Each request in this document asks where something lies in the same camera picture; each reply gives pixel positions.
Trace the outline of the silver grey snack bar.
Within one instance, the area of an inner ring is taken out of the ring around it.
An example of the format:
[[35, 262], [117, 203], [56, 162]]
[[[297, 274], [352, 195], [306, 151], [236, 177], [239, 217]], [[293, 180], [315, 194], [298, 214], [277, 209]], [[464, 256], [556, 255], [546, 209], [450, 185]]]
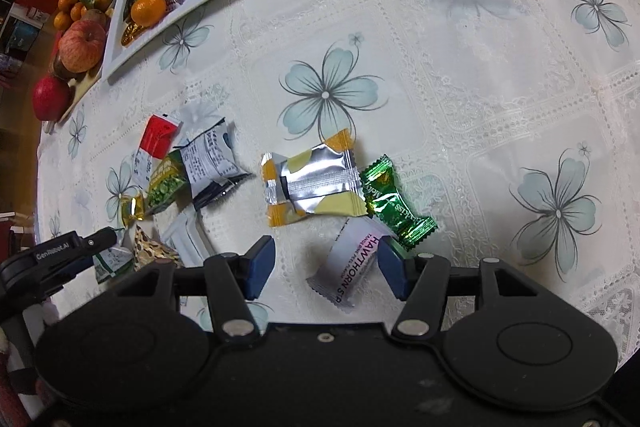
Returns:
[[160, 234], [162, 242], [175, 251], [187, 268], [204, 265], [215, 256], [215, 249], [203, 228], [201, 215], [192, 204], [178, 213], [168, 229]]

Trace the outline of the green white snack packet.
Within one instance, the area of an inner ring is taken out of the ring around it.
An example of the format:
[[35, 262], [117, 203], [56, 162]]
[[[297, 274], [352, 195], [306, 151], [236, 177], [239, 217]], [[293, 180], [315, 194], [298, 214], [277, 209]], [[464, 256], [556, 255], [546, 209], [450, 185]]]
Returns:
[[114, 246], [93, 257], [96, 283], [102, 284], [126, 272], [134, 263], [132, 252], [122, 246]]

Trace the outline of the white hawthorn candy packet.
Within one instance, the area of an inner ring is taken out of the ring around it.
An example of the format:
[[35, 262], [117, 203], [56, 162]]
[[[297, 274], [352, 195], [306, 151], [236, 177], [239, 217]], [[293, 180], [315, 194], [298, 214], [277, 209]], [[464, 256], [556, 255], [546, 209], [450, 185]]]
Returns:
[[396, 234], [378, 218], [349, 218], [336, 236], [326, 261], [308, 277], [310, 288], [338, 309], [350, 311], [361, 280], [376, 258], [378, 244]]

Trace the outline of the green foil candy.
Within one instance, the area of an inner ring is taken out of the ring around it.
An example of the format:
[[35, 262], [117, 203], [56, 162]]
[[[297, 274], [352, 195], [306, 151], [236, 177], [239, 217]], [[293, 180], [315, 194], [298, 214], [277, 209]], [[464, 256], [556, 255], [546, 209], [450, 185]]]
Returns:
[[393, 161], [383, 155], [360, 172], [368, 211], [392, 231], [407, 251], [437, 230], [431, 216], [415, 213], [401, 194]]

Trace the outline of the brown patterned biscuit packet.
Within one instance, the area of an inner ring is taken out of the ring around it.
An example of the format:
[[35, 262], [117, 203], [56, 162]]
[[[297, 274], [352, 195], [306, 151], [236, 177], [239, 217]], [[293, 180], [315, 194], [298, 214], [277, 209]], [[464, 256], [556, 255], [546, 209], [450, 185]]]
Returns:
[[139, 227], [136, 226], [134, 232], [134, 269], [141, 270], [145, 265], [153, 262], [171, 261], [177, 267], [182, 267], [183, 263], [180, 256], [170, 247], [157, 242]]

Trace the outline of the green garlic peas packet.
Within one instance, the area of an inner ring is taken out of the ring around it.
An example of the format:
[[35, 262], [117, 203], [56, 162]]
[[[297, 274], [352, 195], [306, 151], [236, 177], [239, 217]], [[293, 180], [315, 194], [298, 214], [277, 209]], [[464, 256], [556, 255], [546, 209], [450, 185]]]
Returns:
[[148, 216], [165, 210], [175, 202], [178, 193], [188, 184], [180, 150], [172, 150], [152, 172], [146, 193], [145, 211]]

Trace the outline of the black white cow packet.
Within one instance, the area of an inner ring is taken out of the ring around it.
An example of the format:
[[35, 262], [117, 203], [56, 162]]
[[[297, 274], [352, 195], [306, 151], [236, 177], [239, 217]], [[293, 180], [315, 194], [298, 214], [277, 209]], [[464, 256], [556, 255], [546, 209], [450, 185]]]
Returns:
[[221, 199], [250, 176], [235, 161], [229, 127], [224, 118], [180, 147], [179, 158], [196, 210]]

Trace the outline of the gold candy wrapper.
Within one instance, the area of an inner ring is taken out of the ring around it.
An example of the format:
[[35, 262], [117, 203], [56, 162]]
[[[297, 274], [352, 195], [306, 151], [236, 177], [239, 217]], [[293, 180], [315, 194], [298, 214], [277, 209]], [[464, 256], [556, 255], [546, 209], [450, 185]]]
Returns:
[[145, 218], [144, 197], [140, 194], [124, 197], [120, 202], [120, 217], [122, 225], [128, 229], [134, 222]]

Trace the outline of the yellow silver snack packet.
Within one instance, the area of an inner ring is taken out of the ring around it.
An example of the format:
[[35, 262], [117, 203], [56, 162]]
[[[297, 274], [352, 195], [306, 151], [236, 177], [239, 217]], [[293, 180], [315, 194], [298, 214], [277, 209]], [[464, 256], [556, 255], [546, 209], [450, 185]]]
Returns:
[[348, 129], [295, 156], [265, 153], [260, 169], [270, 227], [292, 225], [308, 216], [368, 213]]

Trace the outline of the red white snack packet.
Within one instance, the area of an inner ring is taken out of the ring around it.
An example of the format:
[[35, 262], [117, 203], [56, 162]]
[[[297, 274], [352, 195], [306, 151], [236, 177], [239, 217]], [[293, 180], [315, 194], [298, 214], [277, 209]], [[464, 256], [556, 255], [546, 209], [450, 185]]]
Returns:
[[143, 191], [148, 191], [152, 173], [169, 152], [180, 127], [179, 119], [166, 114], [154, 114], [146, 123], [134, 154], [134, 173], [132, 174], [134, 183]]

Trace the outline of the beige fruit board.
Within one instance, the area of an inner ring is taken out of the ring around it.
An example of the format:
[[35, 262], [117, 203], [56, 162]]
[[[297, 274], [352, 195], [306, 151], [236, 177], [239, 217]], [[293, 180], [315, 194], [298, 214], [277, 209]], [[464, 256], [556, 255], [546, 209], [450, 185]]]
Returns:
[[57, 124], [64, 124], [66, 119], [70, 117], [70, 114], [73, 113], [73, 110], [81, 101], [81, 99], [100, 80], [101, 75], [102, 64], [98, 64], [90, 69], [89, 72], [86, 72], [85, 76], [81, 79], [71, 79], [68, 83], [68, 85], [70, 86], [70, 91], [72, 91], [73, 95], [70, 106], [68, 106], [68, 109], [66, 109], [65, 113], [60, 118], [58, 118], [58, 120], [47, 121], [45, 124], [43, 124], [42, 131], [45, 134], [51, 134]]

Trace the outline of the white floral tablecloth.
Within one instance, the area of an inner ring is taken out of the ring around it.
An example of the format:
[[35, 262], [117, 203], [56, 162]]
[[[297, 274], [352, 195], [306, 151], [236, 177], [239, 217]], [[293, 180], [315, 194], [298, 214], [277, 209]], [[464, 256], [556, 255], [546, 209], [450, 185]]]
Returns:
[[456, 265], [495, 256], [639, 348], [639, 0], [212, 0], [92, 88], [38, 150], [37, 235], [122, 226], [155, 113], [228, 120], [250, 172], [202, 211], [268, 232], [260, 160], [337, 130], [387, 156]]

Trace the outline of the gold chocolate coin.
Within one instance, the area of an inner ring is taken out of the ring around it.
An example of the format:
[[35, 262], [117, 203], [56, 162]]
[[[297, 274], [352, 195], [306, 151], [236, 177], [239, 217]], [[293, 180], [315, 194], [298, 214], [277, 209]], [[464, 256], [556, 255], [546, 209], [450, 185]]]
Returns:
[[120, 38], [120, 44], [122, 46], [129, 46], [130, 43], [133, 43], [134, 40], [140, 37], [145, 31], [146, 28], [144, 26], [138, 25], [135, 22], [128, 23], [122, 33], [122, 38]]

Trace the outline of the front mandarin orange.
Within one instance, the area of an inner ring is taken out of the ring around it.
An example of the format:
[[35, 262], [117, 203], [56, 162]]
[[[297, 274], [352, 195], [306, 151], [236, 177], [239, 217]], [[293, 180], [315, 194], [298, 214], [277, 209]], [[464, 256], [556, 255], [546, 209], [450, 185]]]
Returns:
[[131, 7], [130, 16], [137, 25], [152, 27], [165, 16], [166, 10], [166, 0], [136, 0]]

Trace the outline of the pile of mandarins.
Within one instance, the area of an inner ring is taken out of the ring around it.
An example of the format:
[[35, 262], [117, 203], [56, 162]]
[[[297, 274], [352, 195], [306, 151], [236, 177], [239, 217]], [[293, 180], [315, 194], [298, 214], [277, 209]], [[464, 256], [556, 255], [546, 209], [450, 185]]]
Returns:
[[58, 10], [54, 14], [53, 26], [65, 32], [72, 23], [81, 20], [87, 10], [98, 9], [108, 16], [113, 0], [58, 0]]

